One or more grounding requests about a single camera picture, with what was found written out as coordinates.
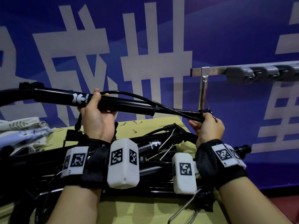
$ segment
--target black and white square code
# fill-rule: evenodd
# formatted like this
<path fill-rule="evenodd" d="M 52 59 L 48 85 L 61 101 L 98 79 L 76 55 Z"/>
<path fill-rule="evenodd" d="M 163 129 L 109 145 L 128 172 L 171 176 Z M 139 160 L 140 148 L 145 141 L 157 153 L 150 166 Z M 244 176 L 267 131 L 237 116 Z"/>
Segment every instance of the black and white square code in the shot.
<path fill-rule="evenodd" d="M 180 174 L 181 175 L 192 175 L 190 163 L 180 163 Z"/>
<path fill-rule="evenodd" d="M 176 164 L 175 163 L 172 166 L 172 173 L 173 173 L 173 176 L 176 175 Z"/>
<path fill-rule="evenodd" d="M 236 153 L 235 150 L 230 149 L 230 152 L 234 155 L 234 157 L 235 157 L 236 159 L 241 159 L 241 158 L 239 157 L 239 155 Z"/>
<path fill-rule="evenodd" d="M 84 164 L 85 153 L 73 154 L 72 162 L 70 167 L 81 167 Z"/>
<path fill-rule="evenodd" d="M 110 165 L 114 165 L 117 163 L 121 163 L 123 161 L 123 149 L 120 148 L 118 150 L 115 150 L 111 153 L 111 162 Z"/>
<path fill-rule="evenodd" d="M 137 153 L 130 149 L 130 163 L 137 165 Z"/>
<path fill-rule="evenodd" d="M 70 158 L 71 158 L 71 155 L 68 155 L 68 156 L 65 157 L 65 161 L 64 161 L 63 169 L 68 169 L 68 167 L 69 167 L 69 162 L 70 162 Z"/>
<path fill-rule="evenodd" d="M 220 149 L 216 153 L 222 161 L 233 158 L 226 148 Z"/>

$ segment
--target table top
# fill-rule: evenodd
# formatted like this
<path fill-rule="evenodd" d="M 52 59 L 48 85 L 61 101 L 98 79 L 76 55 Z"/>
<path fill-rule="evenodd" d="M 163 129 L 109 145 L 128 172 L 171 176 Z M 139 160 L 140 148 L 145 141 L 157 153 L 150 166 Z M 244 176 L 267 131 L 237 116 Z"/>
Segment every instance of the table top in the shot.
<path fill-rule="evenodd" d="M 153 130 L 162 128 L 165 125 L 176 123 L 184 128 L 187 132 L 189 130 L 177 116 L 164 117 L 156 119 L 145 119 L 142 123 L 136 124 L 133 121 L 119 122 L 117 127 L 117 139 L 131 138 L 143 136 Z M 62 128 L 48 136 L 47 143 L 51 145 L 46 147 L 46 150 L 62 147 L 63 140 L 67 129 L 74 127 Z M 66 142 L 66 146 L 75 145 L 77 142 Z M 177 151 L 187 152 L 194 156 L 196 147 L 190 142 L 183 142 L 177 145 Z M 100 224 L 118 224 L 118 223 L 134 223 L 134 224 L 154 224 L 167 223 L 168 219 L 180 209 L 187 201 L 175 198 L 147 198 L 147 197 L 105 197 L 101 198 L 98 209 L 98 221 Z M 175 218 L 171 224 L 188 223 L 194 214 L 192 207 L 183 210 L 180 215 Z M 6 219 L 1 219 L 0 224 L 7 223 Z M 214 203 L 214 212 L 209 213 L 200 211 L 193 223 L 199 224 L 227 224 L 227 221 L 220 209 L 218 202 Z"/>

